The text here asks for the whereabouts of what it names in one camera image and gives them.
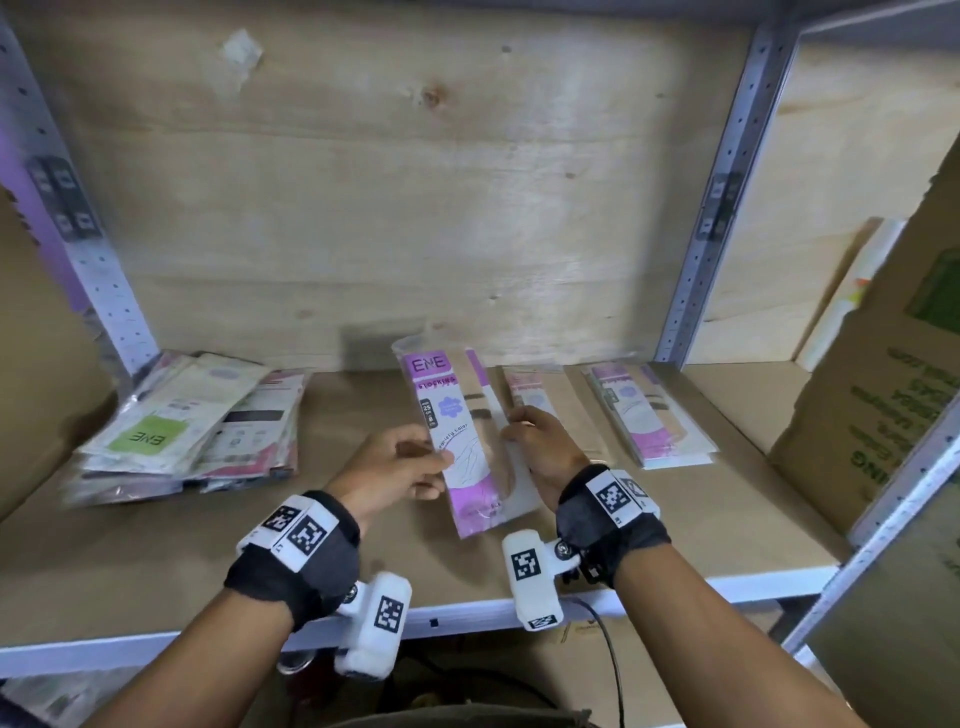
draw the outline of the lower shelf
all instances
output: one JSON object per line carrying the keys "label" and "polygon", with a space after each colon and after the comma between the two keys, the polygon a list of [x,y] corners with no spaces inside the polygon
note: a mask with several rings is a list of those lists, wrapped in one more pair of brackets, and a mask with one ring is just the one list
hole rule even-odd
{"label": "lower shelf", "polygon": [[[618,464],[720,594],[745,602],[819,593],[846,556],[843,540],[683,375],[661,375],[720,448],[714,464],[640,472],[586,382],[575,372],[571,380]],[[0,523],[0,677],[149,661],[220,589],[254,523],[287,495],[323,487],[369,431],[415,415],[397,374],[318,375],[300,419],[302,474],[288,483],[73,511],[60,508],[52,485],[40,487]],[[461,541],[444,500],[403,503],[366,537],[362,576],[410,579],[407,637],[517,626],[500,541],[520,528],[555,536],[543,510]],[[589,598],[622,614],[612,592]],[[291,648],[333,645],[340,629],[336,619],[311,624]]]}

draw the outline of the stocking package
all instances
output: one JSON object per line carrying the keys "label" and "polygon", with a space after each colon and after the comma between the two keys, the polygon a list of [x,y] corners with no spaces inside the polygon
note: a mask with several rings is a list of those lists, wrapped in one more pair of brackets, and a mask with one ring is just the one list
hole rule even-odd
{"label": "stocking package", "polygon": [[584,454],[595,463],[611,463],[610,452],[581,404],[564,368],[553,364],[504,367],[514,404],[549,412],[560,420]]}
{"label": "stocking package", "polygon": [[646,470],[707,465],[717,447],[645,364],[604,361],[584,367],[613,424]]}
{"label": "stocking package", "polygon": [[473,349],[411,336],[394,344],[436,449],[454,463],[444,471],[460,538],[540,507],[519,447],[500,437],[507,417]]}

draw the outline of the screw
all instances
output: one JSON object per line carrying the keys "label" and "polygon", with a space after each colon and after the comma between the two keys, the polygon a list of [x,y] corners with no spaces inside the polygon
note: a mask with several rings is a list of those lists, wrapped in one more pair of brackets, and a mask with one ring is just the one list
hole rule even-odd
{"label": "screw", "polygon": [[557,554],[557,558],[561,561],[566,561],[567,559],[573,557],[573,549],[566,541],[558,541],[557,545],[553,549],[553,552]]}

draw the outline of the black cable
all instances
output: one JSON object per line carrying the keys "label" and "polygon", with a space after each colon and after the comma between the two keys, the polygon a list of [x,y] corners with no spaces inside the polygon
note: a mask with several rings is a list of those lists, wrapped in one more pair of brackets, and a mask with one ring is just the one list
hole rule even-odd
{"label": "black cable", "polygon": [[610,651],[610,660],[613,663],[613,677],[616,679],[616,706],[620,711],[620,728],[625,728],[626,717],[624,716],[623,710],[623,685],[620,683],[620,665],[616,663],[616,652],[613,651],[613,640],[610,639],[610,632],[607,631],[607,625],[600,619],[600,615],[597,614],[596,610],[583,599],[577,596],[567,596],[565,598],[575,604],[579,604],[590,612],[596,620],[596,623],[600,625],[600,630],[603,632],[603,639],[607,641],[607,649]]}
{"label": "black cable", "polygon": [[522,680],[519,680],[512,675],[508,675],[504,672],[498,672],[495,669],[485,669],[483,667],[440,667],[435,662],[430,660],[426,655],[423,655],[419,652],[415,652],[411,649],[404,651],[403,657],[409,657],[411,660],[420,663],[426,667],[431,672],[434,672],[442,677],[453,677],[456,675],[463,675],[464,677],[485,677],[488,680],[493,680],[494,682],[501,683],[502,685],[510,686],[511,688],[517,688],[533,695],[537,700],[542,702],[548,708],[553,708],[558,710],[557,704],[553,702],[550,698],[540,692],[537,688],[525,683]]}

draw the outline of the person's right hand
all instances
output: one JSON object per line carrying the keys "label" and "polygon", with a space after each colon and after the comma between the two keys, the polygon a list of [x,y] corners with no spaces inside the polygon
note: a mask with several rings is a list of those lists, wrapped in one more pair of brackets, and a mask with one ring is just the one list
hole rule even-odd
{"label": "person's right hand", "polygon": [[500,434],[520,445],[523,457],[534,475],[540,498],[551,511],[557,510],[560,494],[583,468],[589,458],[553,415],[536,407],[524,406],[507,414],[511,424]]}

